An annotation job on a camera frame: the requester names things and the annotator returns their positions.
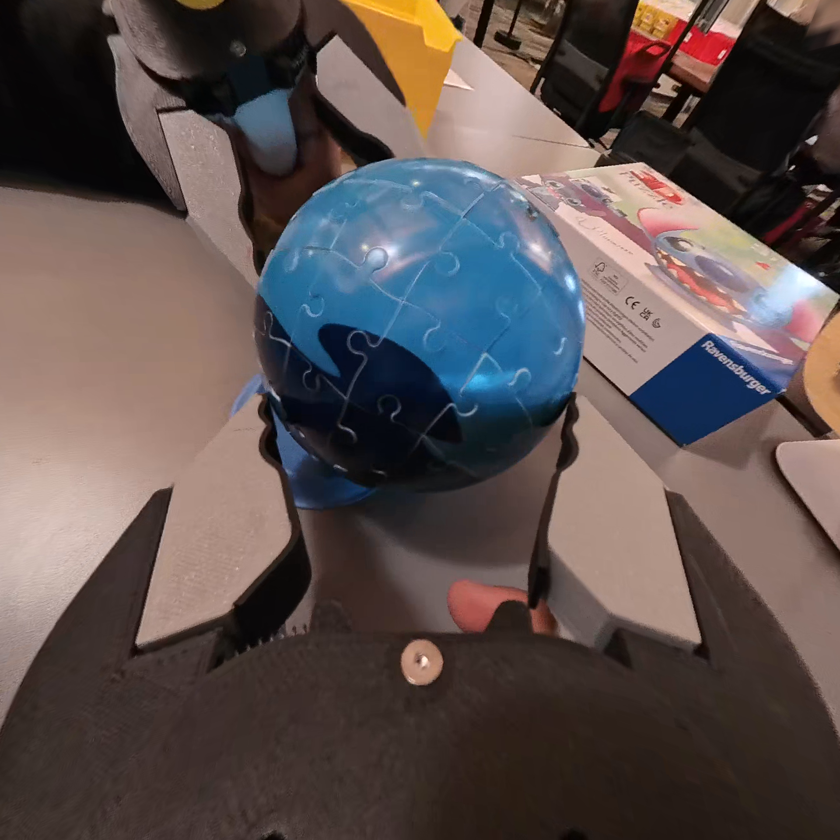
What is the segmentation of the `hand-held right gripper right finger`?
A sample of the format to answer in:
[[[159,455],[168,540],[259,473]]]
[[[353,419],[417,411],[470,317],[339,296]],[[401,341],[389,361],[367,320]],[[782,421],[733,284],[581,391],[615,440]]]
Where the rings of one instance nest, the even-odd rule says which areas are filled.
[[[561,637],[589,648],[620,630],[681,650],[701,642],[666,488],[581,396],[560,420],[527,594]]]

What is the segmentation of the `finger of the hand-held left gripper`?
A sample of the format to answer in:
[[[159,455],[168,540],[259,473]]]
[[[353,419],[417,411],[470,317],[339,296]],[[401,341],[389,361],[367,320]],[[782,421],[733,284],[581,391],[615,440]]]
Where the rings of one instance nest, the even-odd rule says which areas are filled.
[[[186,221],[203,244],[256,289],[255,247],[235,147],[223,127],[189,110],[159,115],[185,200]]]
[[[339,37],[315,58],[314,108],[352,161],[427,157],[410,112]]]

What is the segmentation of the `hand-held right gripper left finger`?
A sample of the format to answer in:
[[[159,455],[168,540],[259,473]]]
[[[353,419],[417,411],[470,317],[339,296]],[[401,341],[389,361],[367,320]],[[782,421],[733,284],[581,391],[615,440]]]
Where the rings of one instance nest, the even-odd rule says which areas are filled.
[[[135,645],[220,630],[237,648],[309,631],[312,565],[265,395],[175,481]]]

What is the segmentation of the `blue plastic ball stand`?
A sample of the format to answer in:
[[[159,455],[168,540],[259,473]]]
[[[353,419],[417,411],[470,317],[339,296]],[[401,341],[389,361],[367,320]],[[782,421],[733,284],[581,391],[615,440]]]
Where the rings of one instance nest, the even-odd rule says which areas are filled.
[[[375,494],[373,488],[353,483],[300,446],[283,426],[271,403],[268,403],[268,413],[271,430],[267,449],[271,457],[282,464],[299,509],[320,511],[342,508]]]

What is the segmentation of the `blue puzzle ball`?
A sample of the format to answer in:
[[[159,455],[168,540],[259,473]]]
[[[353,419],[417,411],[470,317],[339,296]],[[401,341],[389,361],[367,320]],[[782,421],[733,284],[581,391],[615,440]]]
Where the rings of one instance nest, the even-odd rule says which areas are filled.
[[[255,297],[279,420],[374,490],[458,490],[515,466],[573,394],[584,334],[556,228],[463,161],[383,161],[324,186]]]

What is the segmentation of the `cartoon printed puzzle box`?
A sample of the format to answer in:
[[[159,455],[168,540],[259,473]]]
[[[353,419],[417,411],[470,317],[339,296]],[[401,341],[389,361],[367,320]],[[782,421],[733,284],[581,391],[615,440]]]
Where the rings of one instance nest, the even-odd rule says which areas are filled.
[[[644,163],[518,184],[580,278],[584,357],[677,445],[783,394],[838,295]]]

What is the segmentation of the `person's left hand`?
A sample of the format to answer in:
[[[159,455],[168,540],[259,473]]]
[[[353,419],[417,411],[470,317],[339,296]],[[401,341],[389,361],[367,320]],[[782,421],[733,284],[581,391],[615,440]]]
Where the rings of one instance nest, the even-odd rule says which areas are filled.
[[[285,176],[263,171],[246,140],[237,140],[238,164],[245,182],[244,219],[261,271],[270,251],[295,212],[317,190],[342,174],[349,160],[316,109],[314,76],[305,76],[290,97],[290,115],[297,133],[297,162]]]

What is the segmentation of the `person's right hand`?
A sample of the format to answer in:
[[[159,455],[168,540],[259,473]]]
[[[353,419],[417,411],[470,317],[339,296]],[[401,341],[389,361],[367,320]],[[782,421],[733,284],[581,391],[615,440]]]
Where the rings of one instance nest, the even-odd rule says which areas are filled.
[[[528,594],[515,587],[460,580],[448,590],[448,611],[456,626],[465,633],[482,633],[504,602],[528,603]],[[529,611],[532,630],[536,634],[557,637],[558,624],[550,609],[541,602]]]

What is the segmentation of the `yellow plastic bin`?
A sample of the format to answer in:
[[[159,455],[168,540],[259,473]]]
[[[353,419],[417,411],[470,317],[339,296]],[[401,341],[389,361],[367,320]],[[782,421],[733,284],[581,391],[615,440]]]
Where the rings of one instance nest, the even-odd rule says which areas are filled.
[[[462,34],[437,1],[344,4],[367,27],[426,138]]]

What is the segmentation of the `pale flat slab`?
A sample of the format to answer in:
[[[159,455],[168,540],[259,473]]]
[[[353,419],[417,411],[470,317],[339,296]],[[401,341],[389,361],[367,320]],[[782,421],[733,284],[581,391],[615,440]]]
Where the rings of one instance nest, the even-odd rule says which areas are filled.
[[[782,443],[775,459],[794,494],[839,548],[839,440]]]

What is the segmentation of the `black chair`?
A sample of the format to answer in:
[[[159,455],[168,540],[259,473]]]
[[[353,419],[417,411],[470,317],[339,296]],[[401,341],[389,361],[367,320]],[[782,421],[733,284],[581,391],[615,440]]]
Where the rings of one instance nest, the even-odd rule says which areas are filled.
[[[613,112],[602,100],[623,57],[636,1],[569,1],[530,92],[588,143],[606,132]]]

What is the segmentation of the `round wooden board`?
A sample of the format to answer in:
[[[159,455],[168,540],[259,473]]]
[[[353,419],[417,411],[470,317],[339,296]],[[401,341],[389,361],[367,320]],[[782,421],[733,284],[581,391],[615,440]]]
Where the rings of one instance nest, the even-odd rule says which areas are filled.
[[[822,327],[805,357],[805,396],[820,420],[839,435],[839,315]]]

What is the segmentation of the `stack of yellow boxes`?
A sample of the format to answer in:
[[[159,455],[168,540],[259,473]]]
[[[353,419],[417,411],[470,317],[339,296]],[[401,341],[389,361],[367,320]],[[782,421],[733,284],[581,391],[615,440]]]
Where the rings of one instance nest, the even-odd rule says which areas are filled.
[[[686,6],[683,2],[639,1],[632,30],[653,40],[672,41],[685,27],[685,14]]]

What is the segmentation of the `red tablecloth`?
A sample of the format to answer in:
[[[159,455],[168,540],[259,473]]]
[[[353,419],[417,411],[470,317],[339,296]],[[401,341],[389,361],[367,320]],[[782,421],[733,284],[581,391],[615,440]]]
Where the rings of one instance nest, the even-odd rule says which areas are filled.
[[[726,20],[719,19],[707,32],[700,29],[698,23],[688,28],[689,19],[694,12],[696,2],[683,2],[687,18],[685,27],[672,41],[653,40],[632,30],[625,37],[624,51],[612,76],[609,87],[598,105],[598,112],[610,112],[617,109],[633,83],[646,84],[655,82],[664,72],[669,51],[679,43],[679,52],[685,53],[704,64],[717,67],[727,57],[740,34],[740,28]]]

